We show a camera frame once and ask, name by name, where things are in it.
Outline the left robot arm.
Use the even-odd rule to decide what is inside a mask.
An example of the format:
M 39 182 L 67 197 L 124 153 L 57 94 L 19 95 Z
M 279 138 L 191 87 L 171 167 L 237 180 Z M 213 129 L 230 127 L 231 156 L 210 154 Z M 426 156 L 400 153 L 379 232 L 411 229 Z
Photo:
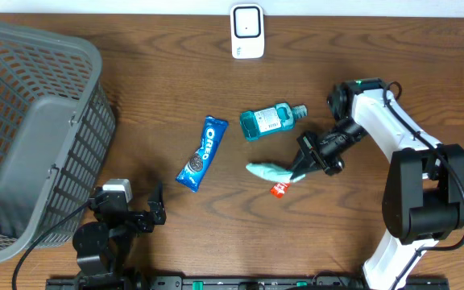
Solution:
M 166 222 L 163 185 L 158 183 L 150 194 L 148 210 L 130 209 L 131 199 L 128 179 L 109 180 L 89 199 L 96 220 L 81 226 L 72 238 L 81 269 L 79 289 L 149 289 L 144 275 L 125 263 L 133 241 Z

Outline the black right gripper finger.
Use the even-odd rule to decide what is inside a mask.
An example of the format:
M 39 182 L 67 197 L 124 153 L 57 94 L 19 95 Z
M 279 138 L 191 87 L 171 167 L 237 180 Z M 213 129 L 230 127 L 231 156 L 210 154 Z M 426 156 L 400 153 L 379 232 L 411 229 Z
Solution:
M 290 177 L 291 182 L 298 182 L 304 179 L 308 174 L 319 172 L 321 169 L 317 167 L 307 167 L 307 168 L 291 168 L 292 175 Z
M 315 171 L 315 160 L 307 152 L 300 149 L 292 161 L 289 171 L 292 173 L 309 173 Z

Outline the blue Oreo cookie pack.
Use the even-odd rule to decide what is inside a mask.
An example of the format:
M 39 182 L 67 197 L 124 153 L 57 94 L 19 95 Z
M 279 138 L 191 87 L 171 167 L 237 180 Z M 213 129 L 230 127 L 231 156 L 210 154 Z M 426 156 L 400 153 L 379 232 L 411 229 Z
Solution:
M 176 181 L 197 192 L 219 148 L 229 123 L 207 116 L 201 133 L 200 146 L 190 156 Z

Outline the grey plastic shopping basket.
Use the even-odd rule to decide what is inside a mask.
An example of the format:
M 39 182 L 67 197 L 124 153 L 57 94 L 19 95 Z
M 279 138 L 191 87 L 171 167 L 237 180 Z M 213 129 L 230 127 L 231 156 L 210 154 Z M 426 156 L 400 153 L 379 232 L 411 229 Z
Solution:
M 116 120 L 88 41 L 0 23 L 0 262 L 78 227 Z

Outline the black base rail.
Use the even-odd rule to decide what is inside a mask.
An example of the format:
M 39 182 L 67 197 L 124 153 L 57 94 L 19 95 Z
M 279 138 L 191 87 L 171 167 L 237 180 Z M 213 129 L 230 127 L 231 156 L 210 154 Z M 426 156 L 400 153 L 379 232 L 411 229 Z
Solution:
M 319 275 L 316 278 L 183 278 L 136 275 L 121 280 L 96 280 L 94 277 L 48 279 L 47 290 L 56 289 L 147 289 L 147 290 L 284 290 L 284 289 L 367 289 L 361 279 Z

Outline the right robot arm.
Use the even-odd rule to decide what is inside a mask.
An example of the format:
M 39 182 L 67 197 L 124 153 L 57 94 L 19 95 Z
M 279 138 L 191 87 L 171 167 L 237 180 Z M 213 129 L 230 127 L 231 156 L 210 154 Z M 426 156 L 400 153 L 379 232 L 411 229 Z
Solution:
M 327 98 L 335 126 L 323 135 L 303 133 L 290 168 L 293 179 L 316 171 L 338 174 L 342 153 L 366 135 L 387 157 L 386 231 L 362 266 L 370 289 L 401 289 L 426 252 L 464 246 L 464 149 L 422 130 L 391 87 L 380 78 L 335 85 Z

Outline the white wet wipes pack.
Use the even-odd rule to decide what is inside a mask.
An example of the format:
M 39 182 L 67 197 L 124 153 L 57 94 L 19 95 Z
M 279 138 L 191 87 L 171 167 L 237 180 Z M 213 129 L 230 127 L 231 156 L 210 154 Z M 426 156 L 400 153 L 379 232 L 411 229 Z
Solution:
M 246 170 L 251 174 L 275 183 L 296 183 L 305 178 L 305 175 L 293 177 L 293 172 L 275 164 L 253 164 L 246 166 Z

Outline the blue mouthwash bottle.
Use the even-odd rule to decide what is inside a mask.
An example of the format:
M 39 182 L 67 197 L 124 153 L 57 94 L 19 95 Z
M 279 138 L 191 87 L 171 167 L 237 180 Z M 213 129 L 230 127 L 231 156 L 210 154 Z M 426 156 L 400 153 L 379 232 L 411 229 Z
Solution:
M 290 131 L 297 120 L 307 115 L 306 105 L 291 107 L 287 102 L 282 102 L 265 109 L 242 112 L 239 123 L 245 139 L 252 142 L 266 135 Z

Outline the red Nescafe stick packet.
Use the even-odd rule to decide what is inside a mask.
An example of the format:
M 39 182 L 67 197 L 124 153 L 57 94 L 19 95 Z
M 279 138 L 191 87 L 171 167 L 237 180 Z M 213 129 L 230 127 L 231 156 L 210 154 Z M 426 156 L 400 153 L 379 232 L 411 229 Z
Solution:
M 270 193 L 277 198 L 282 198 L 287 193 L 290 186 L 290 183 L 276 183 L 271 188 Z

